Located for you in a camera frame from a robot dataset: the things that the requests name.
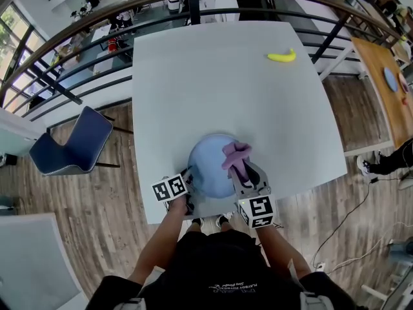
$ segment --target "purple object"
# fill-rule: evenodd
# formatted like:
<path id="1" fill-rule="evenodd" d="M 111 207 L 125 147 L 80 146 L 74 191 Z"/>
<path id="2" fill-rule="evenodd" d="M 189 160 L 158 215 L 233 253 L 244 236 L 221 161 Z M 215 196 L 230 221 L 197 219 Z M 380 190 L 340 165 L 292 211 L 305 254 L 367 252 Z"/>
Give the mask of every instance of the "purple object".
<path id="1" fill-rule="evenodd" d="M 237 170 L 239 179 L 245 183 L 250 178 L 247 170 L 245 170 L 244 160 L 251 154 L 251 146 L 247 143 L 232 142 L 222 148 L 223 153 L 227 157 L 222 163 L 222 169 L 228 170 L 232 166 Z"/>

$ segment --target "chair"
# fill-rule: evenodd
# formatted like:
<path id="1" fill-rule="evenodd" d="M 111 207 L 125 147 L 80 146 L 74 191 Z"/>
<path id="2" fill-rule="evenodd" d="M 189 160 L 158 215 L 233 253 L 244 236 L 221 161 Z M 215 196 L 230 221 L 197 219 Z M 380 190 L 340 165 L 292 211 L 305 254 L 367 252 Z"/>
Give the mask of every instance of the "chair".
<path id="1" fill-rule="evenodd" d="M 108 119 L 113 120 L 85 107 L 65 145 L 59 145 L 49 133 L 44 133 L 30 149 L 30 157 L 45 176 L 86 174 L 95 166 L 120 168 L 97 160 L 112 130 L 133 132 L 114 127 Z"/>

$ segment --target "chair leg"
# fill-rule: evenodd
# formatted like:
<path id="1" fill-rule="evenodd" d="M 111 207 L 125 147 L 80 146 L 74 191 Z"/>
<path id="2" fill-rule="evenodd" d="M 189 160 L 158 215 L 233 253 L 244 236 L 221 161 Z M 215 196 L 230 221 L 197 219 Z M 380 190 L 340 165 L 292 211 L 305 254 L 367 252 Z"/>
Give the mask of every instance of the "chair leg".
<path id="1" fill-rule="evenodd" d="M 95 167 L 105 167 L 105 168 L 120 168 L 120 165 L 117 164 L 108 164 L 108 163 L 99 163 L 95 164 Z"/>
<path id="2" fill-rule="evenodd" d="M 102 115 L 104 118 L 106 118 L 108 121 L 114 121 L 115 119 L 106 115 Z"/>
<path id="3" fill-rule="evenodd" d="M 124 133 L 129 133 L 129 134 L 133 134 L 134 131 L 129 131 L 129 130 L 125 130 L 125 129 L 121 129 L 120 127 L 114 127 L 115 131 L 119 131 L 119 132 L 124 132 Z"/>

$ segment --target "blue bowl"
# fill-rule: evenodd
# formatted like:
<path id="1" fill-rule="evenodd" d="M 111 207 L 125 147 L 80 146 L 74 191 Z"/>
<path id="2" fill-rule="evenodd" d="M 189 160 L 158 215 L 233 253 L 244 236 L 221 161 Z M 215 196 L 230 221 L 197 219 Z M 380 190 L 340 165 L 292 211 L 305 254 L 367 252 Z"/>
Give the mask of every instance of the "blue bowl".
<path id="1" fill-rule="evenodd" d="M 222 169 L 226 156 L 225 145 L 237 139 L 225 134 L 212 134 L 199 141 L 189 155 L 188 167 L 192 168 L 194 187 L 209 198 L 227 198 L 235 194 L 234 183 L 228 171 Z"/>

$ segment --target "desk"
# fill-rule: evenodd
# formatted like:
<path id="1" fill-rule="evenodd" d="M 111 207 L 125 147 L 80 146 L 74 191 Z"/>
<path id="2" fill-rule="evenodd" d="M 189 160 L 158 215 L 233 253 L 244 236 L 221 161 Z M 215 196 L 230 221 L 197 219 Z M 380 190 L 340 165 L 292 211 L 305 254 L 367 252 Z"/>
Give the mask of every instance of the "desk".
<path id="1" fill-rule="evenodd" d="M 291 63 L 267 59 L 290 48 L 297 54 Z M 347 173 L 327 95 L 290 23 L 210 23 L 137 37 L 132 75 L 137 172 L 148 223 L 165 215 L 150 184 L 182 171 L 208 134 L 251 144 L 251 160 L 267 173 L 277 199 Z M 234 200 L 225 199 L 231 211 Z M 222 213 L 213 201 L 224 200 L 204 203 L 208 214 Z"/>
<path id="2" fill-rule="evenodd" d="M 109 34 L 111 26 L 112 26 L 111 24 L 108 24 L 108 25 L 101 26 L 100 28 L 97 28 L 95 30 L 95 33 L 93 34 L 91 43 L 93 43 L 94 41 L 96 41 L 98 39 L 101 39 L 101 38 L 107 36 Z"/>
<path id="3" fill-rule="evenodd" d="M 324 80 L 347 55 L 354 51 L 364 65 L 366 74 L 370 78 L 374 91 L 378 97 L 379 104 L 385 117 L 390 140 L 368 147 L 351 150 L 346 152 L 345 155 L 360 155 L 365 152 L 371 152 L 373 150 L 391 146 L 394 146 L 397 149 L 413 136 L 413 97 L 402 91 L 399 81 L 397 92 L 392 92 L 389 89 L 383 75 L 383 69 L 385 67 L 391 69 L 396 79 L 398 79 L 398 74 L 400 73 L 400 68 L 389 49 L 354 37 L 352 37 L 351 40 L 352 45 L 349 45 L 344 49 L 344 51 L 329 64 L 329 66 L 321 73 L 320 79 Z M 402 104 L 402 98 L 406 98 L 407 106 Z"/>
<path id="4" fill-rule="evenodd" d="M 108 54 L 109 54 L 109 51 L 104 50 L 103 52 L 98 53 L 96 58 L 99 59 L 100 57 L 108 55 Z M 114 64 L 114 58 L 107 59 L 103 62 L 99 62 L 95 64 L 95 66 L 93 67 L 93 75 L 97 75 L 97 74 L 100 74 L 101 72 L 105 72 L 107 70 L 112 69 L 113 64 Z"/>

